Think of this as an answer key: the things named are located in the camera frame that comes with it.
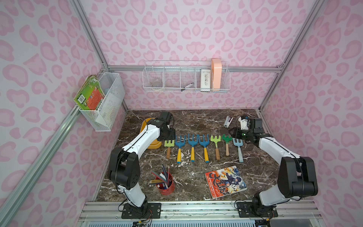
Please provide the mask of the yellow plastic storage box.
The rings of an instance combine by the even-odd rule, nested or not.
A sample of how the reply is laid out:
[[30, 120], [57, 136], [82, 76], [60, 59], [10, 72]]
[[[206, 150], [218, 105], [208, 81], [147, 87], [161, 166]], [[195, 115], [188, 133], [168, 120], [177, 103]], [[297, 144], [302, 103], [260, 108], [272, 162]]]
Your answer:
[[[143, 121], [142, 123], [142, 126], [141, 126], [141, 129], [140, 129], [140, 134], [143, 132], [143, 130], [145, 129], [145, 127], [147, 126], [147, 123], [152, 120], [154, 118], [147, 118]], [[162, 142], [161, 141], [158, 141], [158, 140], [154, 140], [148, 147], [148, 149], [158, 149], [160, 148], [162, 145]]]

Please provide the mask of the blue rake yellow handle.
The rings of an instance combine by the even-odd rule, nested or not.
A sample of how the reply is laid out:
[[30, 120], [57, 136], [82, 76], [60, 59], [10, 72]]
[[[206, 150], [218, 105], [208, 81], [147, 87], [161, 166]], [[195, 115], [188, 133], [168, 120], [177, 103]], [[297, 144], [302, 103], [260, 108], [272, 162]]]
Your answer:
[[208, 150], [207, 150], [207, 146], [209, 145], [209, 143], [210, 143], [210, 140], [209, 140], [208, 134], [206, 137], [204, 134], [202, 136], [199, 136], [199, 144], [201, 146], [203, 146], [203, 148], [204, 148], [204, 160], [206, 163], [209, 162], [209, 156], [208, 156]]
[[182, 160], [182, 147], [186, 144], [186, 136], [176, 136], [175, 145], [178, 147], [177, 164], [181, 163]]
[[188, 144], [191, 146], [191, 162], [195, 161], [195, 146], [199, 143], [198, 137], [188, 134]]

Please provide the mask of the light blue rake white handle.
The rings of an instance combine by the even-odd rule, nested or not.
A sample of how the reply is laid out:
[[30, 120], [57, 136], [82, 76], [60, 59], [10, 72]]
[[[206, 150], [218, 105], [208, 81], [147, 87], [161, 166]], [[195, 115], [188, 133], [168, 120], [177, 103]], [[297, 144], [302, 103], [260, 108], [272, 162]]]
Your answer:
[[233, 138], [233, 144], [237, 147], [239, 162], [243, 163], [244, 162], [243, 155], [242, 155], [243, 141], [241, 139]]

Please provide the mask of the light green rake wooden handle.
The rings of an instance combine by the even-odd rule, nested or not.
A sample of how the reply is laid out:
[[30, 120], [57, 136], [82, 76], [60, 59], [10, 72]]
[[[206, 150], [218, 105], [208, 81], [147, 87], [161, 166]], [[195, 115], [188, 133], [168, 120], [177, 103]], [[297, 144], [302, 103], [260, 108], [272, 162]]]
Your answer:
[[219, 161], [220, 160], [220, 152], [219, 152], [219, 148], [218, 148], [218, 143], [221, 142], [221, 136], [213, 136], [211, 135], [210, 140], [215, 144], [215, 155], [216, 155], [216, 160]]

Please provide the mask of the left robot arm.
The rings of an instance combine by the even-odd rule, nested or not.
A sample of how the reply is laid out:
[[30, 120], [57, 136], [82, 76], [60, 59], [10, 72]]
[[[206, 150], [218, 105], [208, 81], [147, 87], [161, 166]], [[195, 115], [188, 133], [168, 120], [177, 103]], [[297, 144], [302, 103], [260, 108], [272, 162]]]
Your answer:
[[128, 204], [133, 208], [147, 206], [146, 195], [139, 185], [140, 158], [150, 144], [175, 138], [175, 129], [170, 126], [174, 122], [170, 112], [162, 111], [159, 117], [146, 122], [144, 129], [130, 143], [122, 148], [114, 148], [108, 165], [108, 178], [116, 191], [124, 194]]

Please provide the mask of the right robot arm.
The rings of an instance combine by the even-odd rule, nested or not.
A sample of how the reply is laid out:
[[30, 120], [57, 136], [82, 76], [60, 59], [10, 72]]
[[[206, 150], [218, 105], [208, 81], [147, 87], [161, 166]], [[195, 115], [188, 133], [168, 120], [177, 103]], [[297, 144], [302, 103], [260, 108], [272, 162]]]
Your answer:
[[290, 200], [299, 201], [318, 194], [315, 164], [310, 157], [300, 156], [266, 133], [262, 119], [243, 115], [237, 119], [236, 127], [229, 130], [232, 138], [251, 143], [269, 154], [278, 164], [277, 184], [255, 194], [251, 209], [260, 214], [278, 204]]

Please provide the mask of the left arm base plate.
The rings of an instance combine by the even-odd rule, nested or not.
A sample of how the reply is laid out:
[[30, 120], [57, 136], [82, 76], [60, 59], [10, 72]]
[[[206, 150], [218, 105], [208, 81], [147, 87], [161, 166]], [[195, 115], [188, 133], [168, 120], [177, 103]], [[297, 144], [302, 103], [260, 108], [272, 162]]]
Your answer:
[[161, 203], [144, 203], [141, 207], [135, 207], [127, 203], [123, 206], [121, 212], [122, 219], [143, 219], [149, 217], [158, 219], [161, 216]]

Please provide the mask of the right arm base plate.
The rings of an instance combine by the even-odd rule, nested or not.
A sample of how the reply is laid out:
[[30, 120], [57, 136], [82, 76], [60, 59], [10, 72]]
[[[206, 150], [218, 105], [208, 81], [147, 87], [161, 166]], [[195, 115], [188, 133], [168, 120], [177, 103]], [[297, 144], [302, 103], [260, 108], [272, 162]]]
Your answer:
[[279, 216], [276, 206], [260, 206], [246, 201], [238, 201], [235, 206], [240, 218], [271, 219]]

